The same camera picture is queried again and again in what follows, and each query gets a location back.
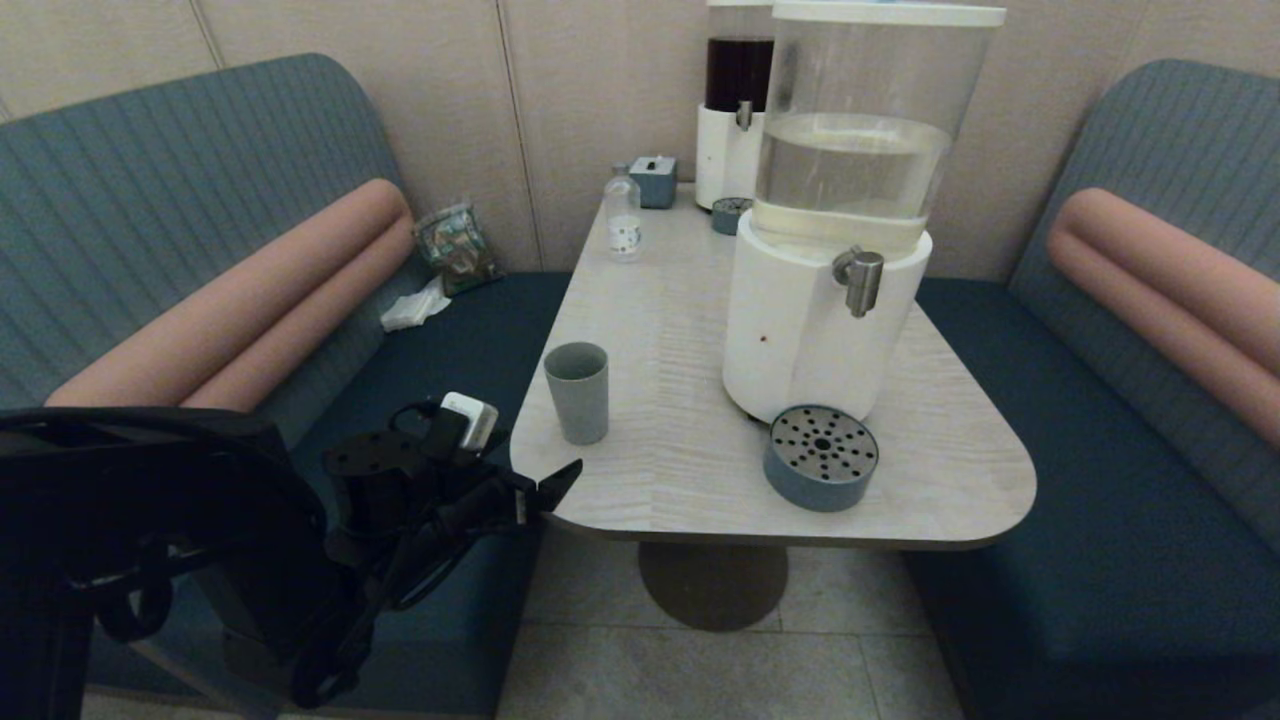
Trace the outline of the grey plastic cup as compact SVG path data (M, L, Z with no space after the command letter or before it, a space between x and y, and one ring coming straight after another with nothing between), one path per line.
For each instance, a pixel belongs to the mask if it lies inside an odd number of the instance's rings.
M571 342L543 359L548 388L564 441L586 446L609 429L609 356L590 342Z

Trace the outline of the steel water dispenser tap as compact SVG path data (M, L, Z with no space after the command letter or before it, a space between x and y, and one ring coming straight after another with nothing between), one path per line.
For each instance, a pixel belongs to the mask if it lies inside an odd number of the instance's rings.
M879 252L852 246L832 261L833 281L845 288L845 306L851 316L864 318L877 304L884 258Z

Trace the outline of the crumpled white tissue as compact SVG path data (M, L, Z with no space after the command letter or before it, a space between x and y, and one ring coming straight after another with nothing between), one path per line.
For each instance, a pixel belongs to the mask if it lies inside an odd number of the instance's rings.
M431 278L419 292L398 297L380 316L385 333L420 327L426 319L443 313L452 300L444 292L442 275Z

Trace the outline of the patterned snack bag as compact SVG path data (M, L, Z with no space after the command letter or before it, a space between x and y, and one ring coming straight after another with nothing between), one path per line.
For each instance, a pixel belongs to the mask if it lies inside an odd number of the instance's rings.
M471 202L457 202L421 218L413 225L413 237L448 299L506 277Z

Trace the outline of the large blue round drip tray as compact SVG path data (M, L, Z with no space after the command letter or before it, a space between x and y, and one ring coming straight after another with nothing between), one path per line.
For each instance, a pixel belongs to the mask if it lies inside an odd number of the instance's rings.
M861 501L881 460L870 429L835 407L785 409L768 430L763 473L790 503L841 512Z

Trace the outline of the clear plastic bottle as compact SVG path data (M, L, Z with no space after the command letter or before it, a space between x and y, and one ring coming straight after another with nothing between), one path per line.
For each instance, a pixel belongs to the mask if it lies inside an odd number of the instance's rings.
M612 165L612 177L603 191L605 225L611 256L618 263L632 263L643 250L640 222L641 188L628 173L628 164Z

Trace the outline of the pink tubular bolster cushion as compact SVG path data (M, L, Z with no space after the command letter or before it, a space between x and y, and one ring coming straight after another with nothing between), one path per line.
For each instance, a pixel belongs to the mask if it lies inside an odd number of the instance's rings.
M1280 281L1102 188L1071 195L1051 264L1280 450Z
M47 406L251 411L404 265L412 224L401 190L371 179L155 318Z

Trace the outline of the clear water dispenser white base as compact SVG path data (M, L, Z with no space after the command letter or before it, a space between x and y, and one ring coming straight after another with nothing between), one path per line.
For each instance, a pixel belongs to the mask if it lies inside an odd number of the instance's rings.
M722 378L749 415L870 414L925 266L927 223L1001 6L774 0L754 204L739 224ZM876 307L851 316L832 261L879 252Z

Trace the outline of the blue-grey tissue box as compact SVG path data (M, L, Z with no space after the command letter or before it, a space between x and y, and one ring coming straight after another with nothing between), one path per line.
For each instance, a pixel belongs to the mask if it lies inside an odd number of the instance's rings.
M678 159L675 156L639 156L628 168L630 178L640 188L640 208L666 210L675 205L678 184Z

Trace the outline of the dark beverage dispenser white base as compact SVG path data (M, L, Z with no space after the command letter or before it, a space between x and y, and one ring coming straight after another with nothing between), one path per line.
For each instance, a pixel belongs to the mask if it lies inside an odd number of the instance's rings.
M705 83L698 106L696 204L753 199L771 83L773 0L705 0ZM751 129L735 123L739 102L754 104Z

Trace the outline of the teal upholstered booth sofa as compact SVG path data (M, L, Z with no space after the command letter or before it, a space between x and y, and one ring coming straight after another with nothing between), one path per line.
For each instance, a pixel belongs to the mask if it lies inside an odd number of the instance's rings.
M0 413L63 383L369 181L401 184L371 101L320 54L172 81L0 126ZM570 284L517 273L385 334L417 252L261 405L337 521L323 454L458 391L513 420ZM338 714L493 717L541 528L479 539L421 603L378 620Z
M1280 270L1280 79L1164 59L1092 110L1009 284L919 304L1027 447L1027 518L905 566L966 720L1280 720L1280 456L1050 265L1070 192Z

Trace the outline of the round grey table pedestal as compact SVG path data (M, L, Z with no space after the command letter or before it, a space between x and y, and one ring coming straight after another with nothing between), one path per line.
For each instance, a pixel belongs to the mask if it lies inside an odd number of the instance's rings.
M788 583L777 546L643 542L637 566L646 592L672 619L703 632L740 632L765 619Z

